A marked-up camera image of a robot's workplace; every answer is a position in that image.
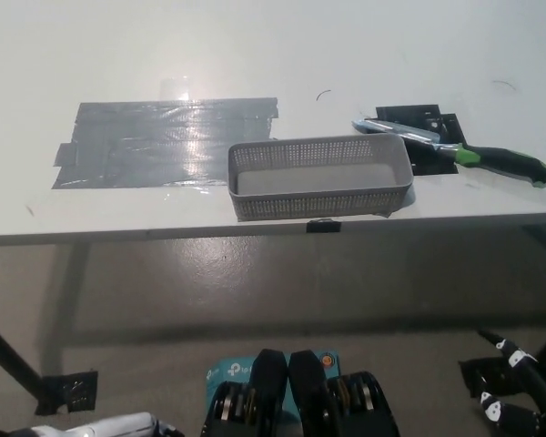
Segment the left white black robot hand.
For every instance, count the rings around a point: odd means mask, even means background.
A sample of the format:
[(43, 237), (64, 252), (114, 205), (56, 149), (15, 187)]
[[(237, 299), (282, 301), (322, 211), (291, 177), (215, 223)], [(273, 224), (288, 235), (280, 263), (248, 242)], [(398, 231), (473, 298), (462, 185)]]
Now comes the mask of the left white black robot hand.
[(149, 412), (114, 416), (64, 431), (77, 437), (147, 437), (183, 436), (174, 426), (162, 422)]

